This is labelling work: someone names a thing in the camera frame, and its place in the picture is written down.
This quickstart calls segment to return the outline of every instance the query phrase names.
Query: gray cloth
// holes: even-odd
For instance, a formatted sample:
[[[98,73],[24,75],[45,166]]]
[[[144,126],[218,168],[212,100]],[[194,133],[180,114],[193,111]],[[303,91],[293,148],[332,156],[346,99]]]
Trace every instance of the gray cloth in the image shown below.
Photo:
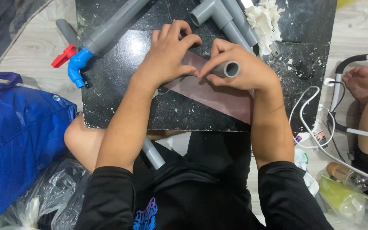
[[[52,0],[0,0],[0,63],[28,22]]]

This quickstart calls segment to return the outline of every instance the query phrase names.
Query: gray pvc pipe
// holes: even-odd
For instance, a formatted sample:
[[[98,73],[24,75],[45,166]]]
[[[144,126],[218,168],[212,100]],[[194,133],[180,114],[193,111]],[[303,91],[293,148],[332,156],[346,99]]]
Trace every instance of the gray pvc pipe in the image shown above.
[[[242,9],[236,0],[221,0],[229,14],[232,16],[232,21],[235,23],[245,40],[250,47],[258,44],[259,38],[253,28],[249,25]]]
[[[65,37],[66,41],[69,44],[78,47],[78,35],[76,34],[76,31],[70,26],[70,24],[63,18],[59,18],[58,20],[56,20],[55,23],[59,31]]]
[[[236,77],[240,69],[238,62],[227,61],[217,65],[211,73],[220,77]]]
[[[190,13],[191,20],[198,27],[211,17],[232,43],[242,45],[253,54],[251,46],[235,26],[232,16],[220,0],[201,0],[201,4]]]
[[[95,55],[108,46],[121,29],[149,2],[150,0],[129,0],[107,21],[90,35],[84,46]]]
[[[147,158],[150,160],[151,164],[156,170],[166,163],[161,157],[160,153],[157,151],[156,147],[154,147],[154,144],[151,143],[151,141],[147,137],[144,139],[144,143],[141,149],[146,154]]]

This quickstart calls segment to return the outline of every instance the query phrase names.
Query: black work surface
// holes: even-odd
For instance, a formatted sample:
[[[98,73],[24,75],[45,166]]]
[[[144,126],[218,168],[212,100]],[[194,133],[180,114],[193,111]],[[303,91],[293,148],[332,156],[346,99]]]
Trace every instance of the black work surface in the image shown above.
[[[105,23],[126,0],[76,0],[78,35],[80,44],[96,27]],[[88,87],[82,89],[85,123],[91,128],[106,128],[125,93],[130,77],[150,48],[151,31],[160,29],[175,19],[187,21],[203,44],[190,51],[210,58],[215,38],[225,35],[209,19],[197,28],[189,18],[189,12],[199,4],[192,0],[151,0],[112,44],[104,55],[93,58],[82,71]],[[329,55],[330,39],[336,11],[336,0],[284,0],[277,1],[281,13],[279,28],[282,42],[276,42],[281,51],[279,57],[263,57],[281,78],[286,112],[309,86],[322,88],[323,76]],[[308,99],[315,90],[303,98]],[[303,117],[310,128],[314,126],[320,94],[304,110]],[[292,117],[292,131],[301,132],[300,105]],[[149,129],[155,130],[209,130],[249,131],[250,125],[198,103],[179,93],[159,88],[152,101]]]

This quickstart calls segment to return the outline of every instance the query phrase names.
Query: foot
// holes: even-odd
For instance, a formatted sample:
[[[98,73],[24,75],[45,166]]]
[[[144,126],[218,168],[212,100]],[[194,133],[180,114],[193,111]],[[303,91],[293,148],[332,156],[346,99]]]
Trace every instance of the foot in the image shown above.
[[[368,103],[368,68],[356,67],[343,76],[343,82],[352,96],[362,104]]]

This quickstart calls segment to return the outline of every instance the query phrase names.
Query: white cable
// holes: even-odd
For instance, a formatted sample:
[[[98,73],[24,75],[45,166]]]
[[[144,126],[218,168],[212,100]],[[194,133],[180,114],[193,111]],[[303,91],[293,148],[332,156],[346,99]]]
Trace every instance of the white cable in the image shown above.
[[[326,150],[324,150],[324,148],[320,145],[320,143],[316,140],[316,137],[313,135],[313,133],[310,131],[310,129],[309,129],[309,127],[308,127],[308,125],[305,123],[305,121],[304,121],[304,119],[303,119],[303,109],[305,108],[305,106],[317,95],[317,93],[320,91],[320,89],[319,89],[319,87],[317,87],[317,86],[310,86],[309,88],[307,88],[306,90],[305,90],[305,92],[306,91],[308,91],[308,89],[310,89],[310,88],[316,88],[317,89],[317,91],[316,91],[316,93],[315,93],[315,95],[314,96],[312,96],[308,101],[306,101],[306,102],[304,102],[304,104],[302,105],[302,108],[300,109],[300,112],[299,112],[299,117],[300,117],[300,120],[302,121],[302,123],[303,123],[303,125],[305,126],[305,128],[308,130],[308,132],[309,132],[309,134],[310,134],[310,136],[312,137],[312,139],[314,140],[314,142],[316,143],[316,145],[319,147],[319,149],[324,153],[324,154],[326,154],[328,157],[330,157],[331,159],[334,159],[335,161],[337,161],[337,162],[339,162],[340,164],[342,164],[342,165],[344,165],[344,166],[346,166],[347,168],[349,168],[349,169],[351,169],[351,170],[353,170],[353,171],[355,171],[356,173],[358,173],[358,174],[361,174],[361,175],[363,175],[363,176],[365,176],[365,177],[367,177],[368,178],[368,174],[367,173],[365,173],[365,172],[363,172],[362,170],[358,170],[358,169],[356,169],[356,168],[354,168],[353,166],[351,166],[351,165],[348,165],[348,164],[346,164],[345,162],[343,162],[343,161],[341,161],[341,160],[339,160],[339,159],[337,159],[337,158],[335,158],[334,156],[332,156],[332,155],[330,155],[328,152],[326,152]]]
[[[298,101],[296,102],[296,104],[295,104],[295,106],[292,108],[292,111],[290,112],[290,116],[289,116],[289,124],[290,124],[290,120],[291,120],[291,118],[292,118],[292,114],[293,114],[293,111],[295,110],[295,108],[296,108],[296,106],[299,104],[299,102],[300,102],[300,100],[302,99],[302,97],[305,95],[305,93],[310,89],[310,88],[314,88],[315,86],[310,86],[309,88],[307,88],[303,93],[302,93],[302,95],[299,97],[299,99],[298,99]],[[318,95],[318,93],[319,93],[319,87],[317,88],[317,90],[316,90],[316,93],[314,93],[314,95],[311,97],[311,98],[309,98],[309,100],[308,100],[308,102],[310,102],[314,97],[316,97],[317,95]],[[332,130],[332,133],[331,133],[331,135],[330,135],[330,139],[326,142],[326,143],[324,143],[324,144],[322,144],[322,146],[324,146],[324,145],[326,145],[326,144],[328,144],[331,140],[332,140],[332,138],[333,138],[333,135],[334,135],[334,133],[335,133],[335,118],[332,116],[332,114],[331,114],[331,112],[330,112],[330,110],[328,109],[328,108],[326,108],[326,107],[322,107],[322,109],[323,108],[325,108],[325,109],[327,109],[327,111],[328,111],[328,113],[329,113],[329,115],[330,115],[330,117],[333,119],[333,130]],[[303,146],[303,145],[301,145],[299,142],[297,142],[296,141],[296,143],[299,145],[299,146],[301,146],[301,147],[303,147],[303,148],[307,148],[307,149],[314,149],[314,148],[318,148],[318,146],[310,146],[310,147],[308,147],[308,146]]]

